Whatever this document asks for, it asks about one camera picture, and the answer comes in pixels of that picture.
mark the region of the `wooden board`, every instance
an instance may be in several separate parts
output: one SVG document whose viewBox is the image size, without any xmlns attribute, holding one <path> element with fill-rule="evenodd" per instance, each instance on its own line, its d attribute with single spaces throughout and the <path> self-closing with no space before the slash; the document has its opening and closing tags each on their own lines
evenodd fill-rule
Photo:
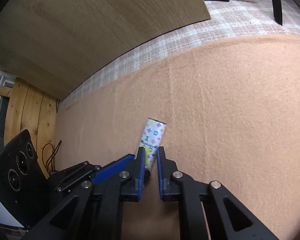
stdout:
<svg viewBox="0 0 300 240">
<path fill-rule="evenodd" d="M 29 84 L 17 78 L 10 95 L 4 126 L 4 145 L 20 133 L 23 107 L 26 100 Z"/>
<path fill-rule="evenodd" d="M 35 151 L 37 151 L 38 122 L 42 98 L 43 92 L 30 85 L 23 108 L 20 126 L 20 132 L 28 129 Z"/>
<path fill-rule="evenodd" d="M 130 49 L 209 18 L 203 0 L 10 0 L 0 65 L 64 99 Z"/>
<path fill-rule="evenodd" d="M 0 96 L 9 98 L 12 92 L 12 88 L 0 86 Z"/>
<path fill-rule="evenodd" d="M 56 123 L 56 114 L 56 99 L 45 93 L 42 99 L 38 122 L 37 155 L 39 166 L 45 174 L 46 178 L 49 175 L 42 162 L 42 155 L 43 161 L 46 162 L 47 158 L 52 153 L 52 147 L 45 147 L 43 153 L 42 150 L 47 143 L 51 143 L 52 145 L 54 145 L 54 128 Z"/>
</svg>

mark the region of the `white can with colorful pattern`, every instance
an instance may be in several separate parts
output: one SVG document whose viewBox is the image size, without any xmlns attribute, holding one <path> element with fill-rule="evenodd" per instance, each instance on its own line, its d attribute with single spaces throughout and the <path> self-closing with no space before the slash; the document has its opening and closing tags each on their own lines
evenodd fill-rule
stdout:
<svg viewBox="0 0 300 240">
<path fill-rule="evenodd" d="M 157 148 L 160 146 L 166 124 L 158 120 L 148 118 L 145 128 L 143 130 L 139 147 L 146 149 L 146 169 L 151 170 L 156 154 Z"/>
</svg>

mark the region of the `wooden plank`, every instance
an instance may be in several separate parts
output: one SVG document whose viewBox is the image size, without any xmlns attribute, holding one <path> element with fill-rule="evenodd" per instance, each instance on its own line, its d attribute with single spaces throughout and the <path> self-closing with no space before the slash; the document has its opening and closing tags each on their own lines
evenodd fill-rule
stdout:
<svg viewBox="0 0 300 240">
<path fill-rule="evenodd" d="M 209 18 L 203 0 L 10 0 L 0 13 L 0 64 L 64 99 L 125 52 Z"/>
<path fill-rule="evenodd" d="M 29 84 L 16 78 L 13 85 L 7 109 L 6 123 L 4 126 L 4 145 L 20 133 L 23 107 L 26 100 Z"/>
<path fill-rule="evenodd" d="M 0 86 L 0 96 L 9 98 L 12 92 L 12 88 Z"/>
<path fill-rule="evenodd" d="M 28 129 L 35 151 L 37 151 L 38 122 L 42 98 L 43 92 L 30 85 L 21 119 L 20 132 Z"/>
<path fill-rule="evenodd" d="M 54 129 L 56 123 L 56 99 L 49 94 L 45 93 L 43 95 L 39 122 L 38 122 L 38 137 L 37 137 L 37 155 L 38 155 L 38 163 L 43 171 L 46 178 L 49 177 L 44 164 L 42 163 L 42 155 L 44 163 L 47 161 L 47 158 L 52 153 L 52 147 L 47 146 L 44 148 L 44 152 L 42 152 L 43 147 L 47 143 L 51 143 L 54 145 Z"/>
</svg>

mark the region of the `black cable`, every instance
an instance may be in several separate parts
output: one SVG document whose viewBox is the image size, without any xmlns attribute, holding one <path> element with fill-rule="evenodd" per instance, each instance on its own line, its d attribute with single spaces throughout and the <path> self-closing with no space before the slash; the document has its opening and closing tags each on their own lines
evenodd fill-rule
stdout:
<svg viewBox="0 0 300 240">
<path fill-rule="evenodd" d="M 44 164 L 43 162 L 43 151 L 44 151 L 44 148 L 47 146 L 47 145 L 51 145 L 52 147 L 52 153 L 50 155 L 50 157 L 47 159 L 46 163 Z M 56 147 L 54 147 L 51 143 L 47 143 L 43 148 L 42 148 L 42 163 L 46 169 L 46 171 L 49 173 L 49 165 L 51 164 L 51 170 L 53 171 L 54 170 L 54 157 L 56 156 L 59 148 L 60 148 L 60 145 L 61 145 L 61 140 L 59 141 L 58 145 Z"/>
<path fill-rule="evenodd" d="M 46 146 L 48 145 L 51 145 L 52 146 L 52 152 L 54 152 L 54 146 L 51 144 L 51 143 L 47 143 L 43 148 L 42 148 L 42 154 L 41 154 L 41 158 L 42 158 L 42 163 L 43 163 L 43 166 L 46 168 L 46 171 L 48 172 L 48 168 L 46 165 L 44 165 L 44 162 L 43 162 L 43 151 L 45 149 Z"/>
<path fill-rule="evenodd" d="M 54 157 L 56 156 L 56 154 L 60 148 L 60 145 L 61 145 L 61 140 L 59 141 L 58 145 L 55 147 L 54 151 L 52 152 L 52 154 L 50 155 L 50 157 L 48 158 L 48 160 L 46 162 L 47 169 L 49 169 L 49 165 L 51 164 L 51 170 L 52 171 L 54 170 L 54 165 L 52 162 L 54 161 Z"/>
<path fill-rule="evenodd" d="M 57 113 L 58 113 L 58 109 L 59 109 L 59 104 L 60 104 L 60 99 L 57 99 L 56 100 L 56 110 L 57 110 Z"/>
</svg>

